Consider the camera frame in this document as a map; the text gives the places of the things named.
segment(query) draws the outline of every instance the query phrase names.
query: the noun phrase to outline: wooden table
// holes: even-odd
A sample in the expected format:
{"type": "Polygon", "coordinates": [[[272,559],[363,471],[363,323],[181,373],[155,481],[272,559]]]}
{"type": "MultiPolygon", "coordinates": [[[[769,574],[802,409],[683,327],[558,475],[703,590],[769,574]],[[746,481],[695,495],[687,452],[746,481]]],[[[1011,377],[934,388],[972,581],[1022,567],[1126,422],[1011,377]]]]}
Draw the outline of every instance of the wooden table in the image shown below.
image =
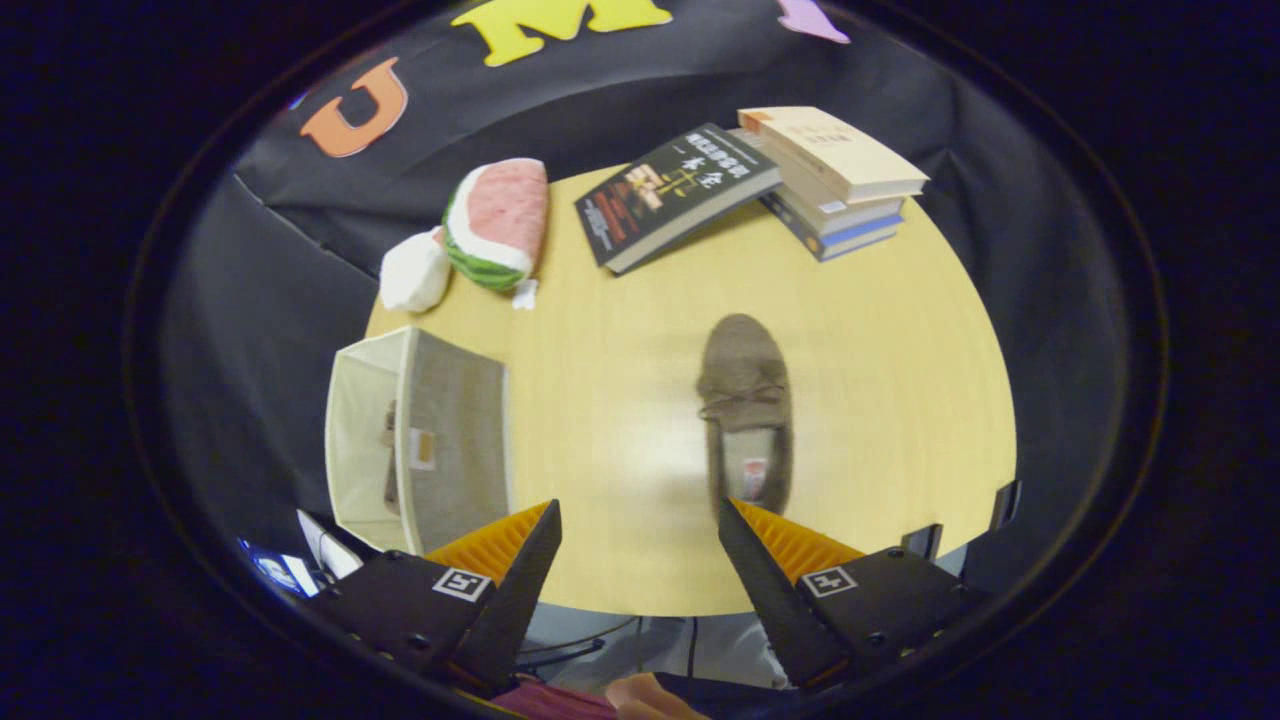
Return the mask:
{"type": "Polygon", "coordinates": [[[977,291],[914,201],[896,237],[819,264],[758,202],[623,277],[596,268],[573,201],[617,168],[553,183],[538,306],[454,273],[421,315],[374,305],[509,369],[518,510],[557,497],[564,539],[541,600],[600,612],[751,609],[716,537],[700,400],[712,327],[748,313],[791,379],[787,518],[863,551],[942,524],[987,530],[1014,478],[1014,410],[977,291]]]}

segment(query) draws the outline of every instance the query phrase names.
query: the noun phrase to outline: shoe lace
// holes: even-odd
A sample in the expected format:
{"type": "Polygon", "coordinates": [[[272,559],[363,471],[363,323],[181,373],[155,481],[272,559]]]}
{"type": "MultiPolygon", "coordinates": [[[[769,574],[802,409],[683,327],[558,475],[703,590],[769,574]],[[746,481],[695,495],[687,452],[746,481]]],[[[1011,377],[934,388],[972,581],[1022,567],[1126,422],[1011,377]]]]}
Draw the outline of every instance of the shoe lace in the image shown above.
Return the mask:
{"type": "Polygon", "coordinates": [[[716,418],[726,406],[736,402],[767,402],[769,405],[777,405],[782,401],[782,398],[769,393],[780,389],[786,388],[773,380],[762,379],[759,383],[745,391],[717,391],[724,397],[713,400],[704,405],[703,409],[698,411],[698,418],[701,420],[710,420],[716,418]]]}

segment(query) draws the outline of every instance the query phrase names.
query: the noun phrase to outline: fabric storage bin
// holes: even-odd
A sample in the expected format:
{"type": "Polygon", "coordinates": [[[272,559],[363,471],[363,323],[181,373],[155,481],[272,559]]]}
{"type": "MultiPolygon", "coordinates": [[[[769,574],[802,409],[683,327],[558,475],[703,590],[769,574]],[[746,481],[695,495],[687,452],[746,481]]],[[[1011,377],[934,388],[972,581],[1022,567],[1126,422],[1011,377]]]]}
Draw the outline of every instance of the fabric storage bin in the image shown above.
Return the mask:
{"type": "Polygon", "coordinates": [[[325,413],[338,525],[378,550],[424,555],[507,516],[506,407],[500,363],[419,328],[338,351],[325,413]],[[394,505],[387,501],[389,475],[394,505]]]}

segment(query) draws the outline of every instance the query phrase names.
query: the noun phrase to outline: finger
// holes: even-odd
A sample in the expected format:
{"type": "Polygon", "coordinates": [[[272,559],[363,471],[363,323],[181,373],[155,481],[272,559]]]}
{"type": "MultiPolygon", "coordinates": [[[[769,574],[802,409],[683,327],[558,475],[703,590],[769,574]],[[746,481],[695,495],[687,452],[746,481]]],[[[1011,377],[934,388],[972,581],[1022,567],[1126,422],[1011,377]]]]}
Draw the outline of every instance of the finger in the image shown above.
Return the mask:
{"type": "Polygon", "coordinates": [[[618,714],[618,720],[673,720],[671,715],[658,712],[639,700],[623,702],[614,710],[618,714]]]}
{"type": "Polygon", "coordinates": [[[653,673],[631,675],[630,678],[616,680],[605,688],[604,697],[608,698],[613,707],[620,710],[628,702],[641,702],[662,712],[663,717],[675,720],[708,720],[707,716],[689,707],[689,703],[663,689],[658,679],[653,676],[653,673]]]}

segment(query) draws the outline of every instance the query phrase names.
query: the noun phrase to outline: yellow letter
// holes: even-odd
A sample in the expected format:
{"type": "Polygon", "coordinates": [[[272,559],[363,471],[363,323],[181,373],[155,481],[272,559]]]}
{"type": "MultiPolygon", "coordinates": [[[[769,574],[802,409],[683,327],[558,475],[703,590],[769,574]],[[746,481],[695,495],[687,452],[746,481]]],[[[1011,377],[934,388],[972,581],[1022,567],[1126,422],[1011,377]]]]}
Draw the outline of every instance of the yellow letter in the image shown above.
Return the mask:
{"type": "Polygon", "coordinates": [[[595,32],[671,22],[671,13],[655,6],[652,0],[490,0],[462,13],[453,19],[453,24],[475,26],[489,45],[484,64],[498,67],[543,49],[543,38],[526,36],[521,26],[557,40],[573,40],[589,5],[591,19],[586,27],[595,32]]]}

